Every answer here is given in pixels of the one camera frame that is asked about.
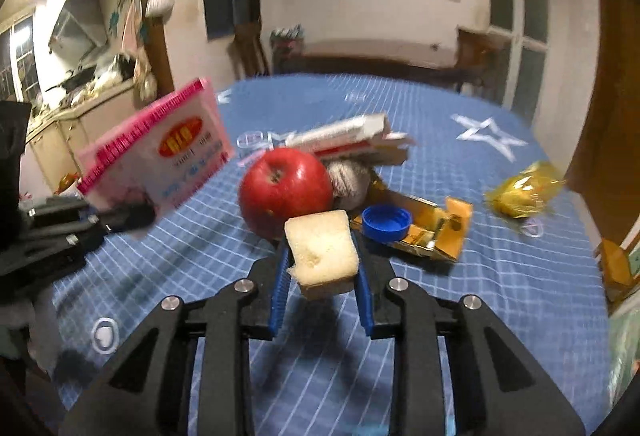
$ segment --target kitchen counter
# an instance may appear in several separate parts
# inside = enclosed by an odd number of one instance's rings
[[[27,143],[29,143],[34,137],[44,131],[49,125],[52,125],[52,123],[62,120],[78,119],[98,105],[110,100],[111,98],[115,98],[123,92],[128,91],[133,86],[133,79],[130,78],[125,82],[105,89],[104,91],[100,92],[100,94],[98,94],[98,96],[96,96],[95,98],[83,101],[81,104],[78,104],[75,107],[64,109],[59,112],[52,111],[49,116],[43,119],[35,127],[31,128],[30,124],[30,128],[27,131]]]
[[[39,123],[30,124],[26,149],[33,151],[51,192],[58,189],[66,175],[91,168],[83,165],[80,153],[141,108],[138,90],[139,86],[127,80],[95,98],[54,111]]]

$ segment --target cabinet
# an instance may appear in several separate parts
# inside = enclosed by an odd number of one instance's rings
[[[80,160],[77,157],[79,151],[89,145],[89,139],[87,138],[82,122],[79,119],[64,120],[58,122],[60,126],[60,132],[65,139],[69,152],[74,158],[78,169],[82,171],[85,167],[82,167]]]
[[[136,113],[131,82],[105,91],[95,99],[62,111],[42,126],[41,132],[28,136],[40,170],[52,192],[67,174],[82,173],[79,153],[107,131]]]
[[[52,123],[31,140],[31,147],[52,191],[58,189],[63,176],[78,171],[75,159],[66,148],[59,122]]]

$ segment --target blue bottle cap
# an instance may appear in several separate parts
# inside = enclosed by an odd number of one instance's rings
[[[413,221],[408,210],[393,205],[373,205],[362,212],[362,232],[381,243],[402,241]]]

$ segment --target yellow candy wrapper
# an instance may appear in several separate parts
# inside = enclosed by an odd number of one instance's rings
[[[538,161],[484,196],[494,212],[520,219],[544,210],[563,185],[551,163]]]

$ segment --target door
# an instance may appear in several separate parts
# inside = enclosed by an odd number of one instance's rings
[[[596,82],[567,180],[617,244],[640,214],[639,58],[640,0],[600,0]]]
[[[547,52],[548,0],[491,0],[489,34],[510,43],[497,98],[532,125]]]

